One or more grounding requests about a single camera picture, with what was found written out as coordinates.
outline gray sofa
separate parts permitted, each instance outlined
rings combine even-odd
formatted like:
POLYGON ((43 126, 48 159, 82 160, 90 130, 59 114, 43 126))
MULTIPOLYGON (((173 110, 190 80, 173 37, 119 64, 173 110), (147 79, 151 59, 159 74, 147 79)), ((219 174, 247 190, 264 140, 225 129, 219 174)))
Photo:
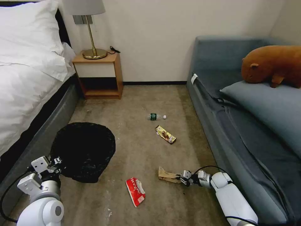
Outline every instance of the gray sofa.
POLYGON ((278 157, 273 151, 282 155, 290 153, 289 148, 249 112, 231 101, 227 103, 219 90, 242 80, 242 59, 251 50, 283 44, 273 39, 197 37, 187 80, 217 165, 230 174, 258 215, 259 223, 269 225, 300 222, 300 198, 292 195, 299 185, 289 178, 294 169, 273 164, 278 157), (194 73, 198 78, 192 84, 194 73), (235 125, 255 132, 242 137, 235 125), (289 189, 285 186, 288 183, 293 184, 289 189))

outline white pillow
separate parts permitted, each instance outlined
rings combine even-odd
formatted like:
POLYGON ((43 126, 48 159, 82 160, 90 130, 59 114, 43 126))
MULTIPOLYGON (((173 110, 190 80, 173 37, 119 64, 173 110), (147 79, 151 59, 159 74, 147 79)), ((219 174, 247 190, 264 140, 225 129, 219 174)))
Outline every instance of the white pillow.
POLYGON ((65 79, 57 7, 52 0, 0 7, 0 65, 23 64, 60 81, 65 79))
POLYGON ((64 50, 55 19, 58 2, 46 0, 0 7, 0 40, 61 54, 64 50))

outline wooden nightstand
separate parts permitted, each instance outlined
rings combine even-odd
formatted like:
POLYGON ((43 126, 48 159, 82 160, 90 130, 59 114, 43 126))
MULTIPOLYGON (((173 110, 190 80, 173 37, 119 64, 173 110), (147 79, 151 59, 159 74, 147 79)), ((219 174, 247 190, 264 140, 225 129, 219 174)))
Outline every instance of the wooden nightstand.
POLYGON ((81 52, 72 62, 86 99, 121 99, 123 80, 119 53, 88 60, 81 52))

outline bed frame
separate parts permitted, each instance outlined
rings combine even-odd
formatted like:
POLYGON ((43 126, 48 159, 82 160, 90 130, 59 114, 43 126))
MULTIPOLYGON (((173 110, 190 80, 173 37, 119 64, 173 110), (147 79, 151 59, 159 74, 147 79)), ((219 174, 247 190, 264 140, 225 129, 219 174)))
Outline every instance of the bed frame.
MULTIPOLYGON (((11 7, 24 3, 28 2, 0 2, 0 7, 11 7)), ((57 11, 55 18, 59 25, 61 41, 66 42, 71 46, 65 24, 59 10, 57 11)), ((0 183, 0 196, 2 196, 6 188, 26 170, 26 167, 30 165, 32 160, 50 153, 52 141, 54 140, 56 133, 68 124, 78 102, 79 92, 76 81, 76 79, 70 78, 68 87, 62 94, 61 100, 56 106, 53 106, 53 112, 51 115, 35 133, 19 159, 15 162, 14 166, 0 183)), ((3 209, 6 215, 11 213, 21 196, 22 192, 17 188, 16 183, 9 190, 3 202, 3 209)), ((0 225, 2 225, 4 221, 5 220, 0 216, 0 225)))

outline black trash bag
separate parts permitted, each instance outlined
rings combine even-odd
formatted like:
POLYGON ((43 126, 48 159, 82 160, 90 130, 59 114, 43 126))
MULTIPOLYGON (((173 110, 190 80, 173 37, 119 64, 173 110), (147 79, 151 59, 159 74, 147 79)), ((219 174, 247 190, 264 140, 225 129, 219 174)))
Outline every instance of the black trash bag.
POLYGON ((114 153, 115 137, 107 127, 75 122, 57 132, 50 159, 61 158, 61 174, 65 177, 96 183, 114 153))

